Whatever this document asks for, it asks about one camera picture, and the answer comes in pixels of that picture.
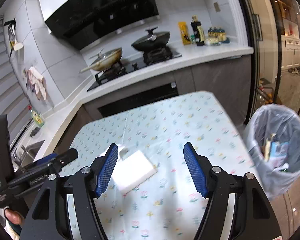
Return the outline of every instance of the trash can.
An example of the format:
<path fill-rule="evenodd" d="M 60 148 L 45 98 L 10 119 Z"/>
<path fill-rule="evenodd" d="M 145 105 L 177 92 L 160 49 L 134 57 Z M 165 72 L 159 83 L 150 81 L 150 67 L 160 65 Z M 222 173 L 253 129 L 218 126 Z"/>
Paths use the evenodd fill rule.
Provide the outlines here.
<path fill-rule="evenodd" d="M 274 170 L 264 161 L 261 147 L 272 133 L 280 143 L 289 142 L 284 161 L 289 168 L 285 172 Z M 300 117 L 290 108 L 276 104 L 260 107 L 245 128 L 243 141 L 269 199 L 285 193 L 300 176 Z"/>

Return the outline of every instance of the dark bottle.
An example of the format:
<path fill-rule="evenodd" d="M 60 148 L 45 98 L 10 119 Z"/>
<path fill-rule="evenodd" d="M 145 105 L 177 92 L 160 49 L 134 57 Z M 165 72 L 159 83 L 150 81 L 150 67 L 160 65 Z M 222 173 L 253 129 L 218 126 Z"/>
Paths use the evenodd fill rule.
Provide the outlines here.
<path fill-rule="evenodd" d="M 202 29 L 201 22 L 198 21 L 196 15 L 192 16 L 191 26 L 194 32 L 195 42 L 197 43 L 197 46 L 203 46 L 205 40 L 204 31 Z"/>

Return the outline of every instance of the cabinet handle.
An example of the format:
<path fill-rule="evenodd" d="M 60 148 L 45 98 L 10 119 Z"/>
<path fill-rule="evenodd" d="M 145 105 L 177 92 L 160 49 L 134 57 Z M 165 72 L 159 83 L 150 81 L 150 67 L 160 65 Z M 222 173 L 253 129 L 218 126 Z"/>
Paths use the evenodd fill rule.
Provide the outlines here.
<path fill-rule="evenodd" d="M 256 26 L 256 29 L 257 29 L 257 40 L 258 41 L 263 41 L 263 37 L 262 37 L 262 30 L 261 30 L 261 23 L 260 23 L 260 17 L 258 14 L 253 14 L 252 15 L 252 19 L 253 19 L 253 22 Z"/>

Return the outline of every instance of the wok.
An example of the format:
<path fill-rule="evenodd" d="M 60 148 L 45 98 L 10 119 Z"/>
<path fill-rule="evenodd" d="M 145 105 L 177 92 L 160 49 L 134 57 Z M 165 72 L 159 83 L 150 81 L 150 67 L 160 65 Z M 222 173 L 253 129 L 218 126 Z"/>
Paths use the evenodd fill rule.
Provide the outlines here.
<path fill-rule="evenodd" d="M 158 27 L 147 29 L 148 35 L 136 40 L 131 46 L 134 49 L 143 52 L 149 52 L 154 49 L 165 47 L 170 39 L 170 32 L 153 33 L 156 28 Z"/>
<path fill-rule="evenodd" d="M 120 59 L 122 57 L 122 48 L 113 49 L 113 50 L 107 51 L 103 54 L 101 54 L 101 52 L 99 52 L 97 56 L 98 56 L 98 58 L 89 67 L 86 67 L 86 68 L 80 70 L 80 73 L 83 73 L 90 69 L 93 69 L 95 71 L 107 70 L 113 64 L 120 61 Z"/>

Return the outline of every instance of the sink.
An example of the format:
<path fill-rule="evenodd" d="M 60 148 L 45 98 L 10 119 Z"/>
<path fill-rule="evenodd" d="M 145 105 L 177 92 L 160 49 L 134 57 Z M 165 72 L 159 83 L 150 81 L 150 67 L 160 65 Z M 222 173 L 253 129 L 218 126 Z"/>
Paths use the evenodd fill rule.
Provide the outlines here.
<path fill-rule="evenodd" d="M 21 155 L 21 167 L 27 166 L 30 163 L 33 163 L 34 158 L 36 157 L 37 153 L 39 152 L 42 144 L 44 143 L 43 141 L 30 144 L 26 147 L 26 150 L 23 151 Z"/>

